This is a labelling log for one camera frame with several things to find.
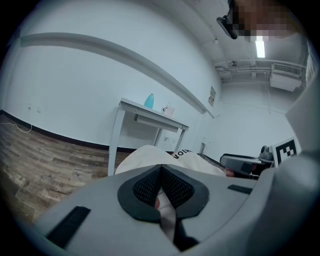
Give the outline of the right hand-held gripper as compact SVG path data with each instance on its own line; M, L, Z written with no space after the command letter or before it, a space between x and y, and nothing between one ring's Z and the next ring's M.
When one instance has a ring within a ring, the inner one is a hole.
M278 167L282 162L300 152L298 140L295 136L292 136L271 146L263 146L258 158L225 153L220 157L219 162L226 169L242 175L250 175L252 171L263 165L262 162Z

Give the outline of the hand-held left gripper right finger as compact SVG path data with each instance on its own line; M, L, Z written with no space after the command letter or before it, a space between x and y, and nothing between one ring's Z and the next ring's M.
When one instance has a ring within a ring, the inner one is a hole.
M162 166L162 240L205 242L215 236L244 204L254 180Z

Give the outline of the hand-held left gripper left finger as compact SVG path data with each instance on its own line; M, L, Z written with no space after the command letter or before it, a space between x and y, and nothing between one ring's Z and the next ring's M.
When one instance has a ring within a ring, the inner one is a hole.
M73 210L85 207L89 214L66 245L64 252L77 256L175 256L179 249L158 223L128 215L118 201L118 189L147 166L89 182L40 216L34 228L46 237Z

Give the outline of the white table leg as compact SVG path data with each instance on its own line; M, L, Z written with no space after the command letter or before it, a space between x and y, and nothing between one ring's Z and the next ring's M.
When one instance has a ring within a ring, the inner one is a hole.
M109 153L108 176L109 177L113 176L115 173L116 154L117 154L117 148L118 148L118 143L120 139L120 133L121 133L124 117L125 117L125 110L123 109L123 104L120 101L117 108L116 116L115 116L115 121L112 129L109 151L108 151Z
M183 142L184 137L185 137L185 134L188 131L188 129L189 129L188 126L183 126L182 127L180 136L179 136L178 141L177 141L176 146L175 146L175 150L174 150L175 152L178 152L180 150L182 142Z
M153 146L155 146L155 147L158 146L159 141L160 141L160 138L161 138L161 136L162 136L162 133L163 133L163 129L162 129L162 128L159 128L158 131L157 131L157 134L156 134L156 137L155 137Z

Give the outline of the white under-table tray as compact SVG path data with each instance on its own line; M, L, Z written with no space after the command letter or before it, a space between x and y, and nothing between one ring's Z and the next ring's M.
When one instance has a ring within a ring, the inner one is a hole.
M145 116L141 116L141 115L138 115L138 114L135 115L134 120L137 123L141 123L141 124L144 124L144 125L148 125L148 126L151 126L151 127L158 128L158 129L171 131L171 132L174 132L174 133L177 133L178 129L179 129L178 127L175 127L173 125L166 124L164 122L160 122L160 121L157 121L157 120L145 117Z

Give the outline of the white ceiling pipes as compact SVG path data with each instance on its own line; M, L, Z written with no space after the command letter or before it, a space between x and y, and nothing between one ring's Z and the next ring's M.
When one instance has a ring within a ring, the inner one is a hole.
M214 63L213 67L223 83L268 81L268 77L272 71L272 64L270 62L249 59Z

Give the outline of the white air conditioner unit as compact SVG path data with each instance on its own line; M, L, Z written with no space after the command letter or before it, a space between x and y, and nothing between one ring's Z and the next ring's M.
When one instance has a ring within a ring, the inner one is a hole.
M272 88L293 92L303 83L301 69L280 63L272 63L269 83Z

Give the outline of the rectangular ceiling light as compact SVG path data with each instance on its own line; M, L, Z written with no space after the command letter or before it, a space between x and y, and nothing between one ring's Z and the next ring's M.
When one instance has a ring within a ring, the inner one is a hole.
M255 40L256 55L258 58L265 58L265 42L262 36L257 36Z

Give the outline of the white wall notice sign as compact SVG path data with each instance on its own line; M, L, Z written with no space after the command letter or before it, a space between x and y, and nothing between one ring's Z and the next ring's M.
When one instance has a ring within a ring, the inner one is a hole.
M215 98L216 98L216 91L213 87L210 88L209 96L208 96L208 103L213 108L215 104Z

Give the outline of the long white wall rail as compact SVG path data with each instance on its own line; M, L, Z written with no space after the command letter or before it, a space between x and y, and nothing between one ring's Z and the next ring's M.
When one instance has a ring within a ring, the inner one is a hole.
M44 32L21 36L20 46L65 47L108 57L117 62L123 63L157 81L178 95L185 102L193 106L198 112L202 114L208 113L212 118L215 117L207 106L197 99L196 96L194 96L172 75L144 56L117 43L84 34Z

